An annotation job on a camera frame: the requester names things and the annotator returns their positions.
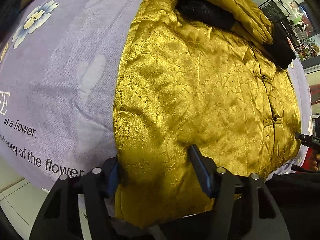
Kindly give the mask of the red box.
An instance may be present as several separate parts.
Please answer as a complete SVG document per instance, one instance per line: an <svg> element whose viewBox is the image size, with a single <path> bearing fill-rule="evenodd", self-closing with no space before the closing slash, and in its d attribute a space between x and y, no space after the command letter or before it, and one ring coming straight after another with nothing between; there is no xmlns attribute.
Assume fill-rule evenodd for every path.
<svg viewBox="0 0 320 240"><path fill-rule="evenodd" d="M317 150L309 148L306 155L306 167L308 170L319 170L319 153Z"/></svg>

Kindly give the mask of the gold satin padded jacket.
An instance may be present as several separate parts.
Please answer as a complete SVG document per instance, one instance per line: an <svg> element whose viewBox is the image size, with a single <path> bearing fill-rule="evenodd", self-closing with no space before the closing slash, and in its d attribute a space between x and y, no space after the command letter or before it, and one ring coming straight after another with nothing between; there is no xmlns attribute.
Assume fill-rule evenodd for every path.
<svg viewBox="0 0 320 240"><path fill-rule="evenodd" d="M273 23L252 0L143 0L119 64L115 215L140 228L212 208L187 155L266 179L301 130L287 68L265 49Z"/></svg>

